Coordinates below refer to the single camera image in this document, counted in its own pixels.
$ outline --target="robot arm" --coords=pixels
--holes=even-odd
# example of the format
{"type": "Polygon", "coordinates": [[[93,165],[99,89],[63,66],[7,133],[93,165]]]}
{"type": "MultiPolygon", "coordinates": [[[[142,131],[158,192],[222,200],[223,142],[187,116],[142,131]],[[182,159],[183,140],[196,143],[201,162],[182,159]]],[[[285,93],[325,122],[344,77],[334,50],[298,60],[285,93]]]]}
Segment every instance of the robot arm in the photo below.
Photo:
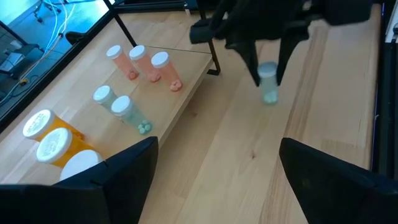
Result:
{"type": "Polygon", "coordinates": [[[281,39],[277,83],[280,85],[294,48],[309,38],[313,20],[324,19],[331,26],[369,19],[371,0],[221,0],[213,17],[191,27],[191,43],[225,39],[226,49],[235,50],[245,61],[256,84],[258,59],[255,41],[281,39]]]}

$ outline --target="pink pill bottle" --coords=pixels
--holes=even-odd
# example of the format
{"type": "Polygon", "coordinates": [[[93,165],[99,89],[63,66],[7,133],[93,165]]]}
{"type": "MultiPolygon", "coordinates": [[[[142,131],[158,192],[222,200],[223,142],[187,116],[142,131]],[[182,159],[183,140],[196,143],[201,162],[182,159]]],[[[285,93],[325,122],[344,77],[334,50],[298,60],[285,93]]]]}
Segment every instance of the pink pill bottle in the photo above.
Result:
{"type": "Polygon", "coordinates": [[[129,56],[130,59],[133,60],[139,69],[141,69],[141,71],[146,75],[149,81],[157,82],[160,79],[159,71],[151,64],[150,57],[147,54],[145,46],[135,46],[130,50],[129,56]]]}
{"type": "Polygon", "coordinates": [[[122,71],[128,79],[134,80],[138,77],[139,72],[136,68],[134,68],[127,55],[123,52],[123,49],[120,45],[115,45],[111,47],[106,52],[106,56],[113,60],[113,62],[118,66],[120,71],[122,71]]]}
{"type": "Polygon", "coordinates": [[[171,91],[179,91],[182,88],[181,79],[170,61],[167,52],[159,52],[152,57],[151,63],[159,70],[160,76],[170,85],[171,91]]]}

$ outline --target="wooden shelf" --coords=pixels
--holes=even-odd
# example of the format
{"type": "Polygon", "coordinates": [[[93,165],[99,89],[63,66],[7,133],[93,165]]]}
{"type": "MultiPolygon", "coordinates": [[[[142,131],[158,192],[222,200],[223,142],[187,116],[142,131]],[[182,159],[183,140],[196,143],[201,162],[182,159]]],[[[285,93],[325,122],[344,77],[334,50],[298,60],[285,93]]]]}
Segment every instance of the wooden shelf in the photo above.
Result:
{"type": "Polygon", "coordinates": [[[34,113],[50,108],[86,136],[104,158],[122,151],[148,136],[157,136],[160,145],[169,134],[189,99],[212,64],[211,54],[147,47],[150,55],[169,53],[183,88],[171,92],[166,82],[149,82],[142,74],[128,80],[112,60],[105,56],[112,45],[122,45],[125,52],[132,48],[120,34],[115,22],[109,23],[58,77],[0,134],[0,183],[53,184],[58,181],[60,169],[35,160],[38,143],[24,139],[22,128],[34,113]],[[142,136],[132,126],[97,105],[93,92],[108,84],[118,96],[129,95],[145,116],[154,124],[148,136],[142,136]]]}

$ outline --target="wooden surface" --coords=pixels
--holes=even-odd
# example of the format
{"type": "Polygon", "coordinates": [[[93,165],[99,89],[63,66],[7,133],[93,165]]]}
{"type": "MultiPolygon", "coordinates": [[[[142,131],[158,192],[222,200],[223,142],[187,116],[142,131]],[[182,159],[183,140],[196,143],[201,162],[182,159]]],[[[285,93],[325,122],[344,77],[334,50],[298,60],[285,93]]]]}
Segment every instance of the wooden surface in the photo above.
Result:
{"type": "Polygon", "coordinates": [[[38,143],[22,136],[24,123],[39,110],[50,108],[86,136],[86,141],[107,158],[147,136],[122,123],[92,100],[94,91],[108,84],[117,94],[129,95],[153,125],[151,136],[160,145],[178,120],[184,107],[211,65],[208,53],[148,47],[148,53],[166,51],[180,75],[183,88],[171,92],[166,82],[149,82],[140,75],[129,81],[112,60],[107,49],[121,44],[132,48],[116,22],[109,23],[62,73],[0,135],[0,183],[52,184],[59,180],[60,169],[35,161],[38,143]]]}
{"type": "MultiPolygon", "coordinates": [[[[290,59],[275,106],[262,104],[239,55],[215,42],[223,72],[205,76],[164,142],[140,223],[306,223],[278,158],[280,140],[292,137],[369,167],[380,11],[374,6],[370,21],[350,26],[314,22],[311,39],[290,59]]],[[[208,51],[187,39],[197,15],[121,17],[138,43],[208,51]]],[[[261,62],[277,60],[279,42],[258,42],[257,51],[261,62]]],[[[46,180],[37,171],[5,171],[8,181],[46,180]]]]}

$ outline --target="prescription bottle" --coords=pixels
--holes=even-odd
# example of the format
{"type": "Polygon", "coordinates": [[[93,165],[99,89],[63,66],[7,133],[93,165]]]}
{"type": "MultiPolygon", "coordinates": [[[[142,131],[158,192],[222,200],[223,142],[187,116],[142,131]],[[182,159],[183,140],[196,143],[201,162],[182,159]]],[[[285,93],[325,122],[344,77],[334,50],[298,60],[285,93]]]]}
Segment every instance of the prescription bottle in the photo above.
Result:
{"type": "Polygon", "coordinates": [[[56,128],[67,128],[75,136],[84,139],[84,135],[76,128],[59,118],[52,110],[42,110],[29,118],[22,130],[25,138],[41,141],[46,134],[56,128]]]}
{"type": "Polygon", "coordinates": [[[139,72],[136,68],[134,68],[127,55],[123,52],[123,49],[120,45],[115,45],[111,47],[106,52],[106,56],[113,60],[113,62],[118,66],[120,71],[122,71],[128,79],[134,80],[138,77],[139,72]]]}
{"type": "Polygon", "coordinates": [[[159,71],[151,64],[150,57],[147,54],[145,46],[135,46],[130,50],[129,56],[130,59],[136,63],[139,69],[141,69],[149,81],[157,82],[160,79],[159,71]]]}
{"type": "Polygon", "coordinates": [[[75,154],[85,149],[92,147],[74,136],[70,130],[57,128],[40,142],[36,159],[62,168],[75,154]]]}
{"type": "Polygon", "coordinates": [[[113,90],[108,85],[103,85],[99,87],[95,90],[93,94],[94,101],[97,104],[105,107],[108,111],[111,111],[112,103],[117,98],[118,97],[116,96],[116,94],[114,94],[113,90]]]}
{"type": "Polygon", "coordinates": [[[265,62],[258,66],[262,91],[262,99],[266,104],[276,104],[278,102],[278,84],[276,80],[277,64],[275,62],[265,62]]]}
{"type": "Polygon", "coordinates": [[[65,180],[73,175],[83,172],[102,161],[103,159],[101,155],[94,150],[87,149],[78,152],[65,164],[65,167],[61,171],[60,180],[65,180]]]}
{"type": "Polygon", "coordinates": [[[112,113],[126,124],[135,127],[140,134],[147,134],[152,130],[152,124],[128,96],[120,96],[113,102],[112,113]]]}
{"type": "Polygon", "coordinates": [[[182,88],[181,79],[170,61],[167,52],[159,52],[152,57],[152,65],[160,72],[160,76],[167,82],[171,91],[179,91],[182,88]]]}

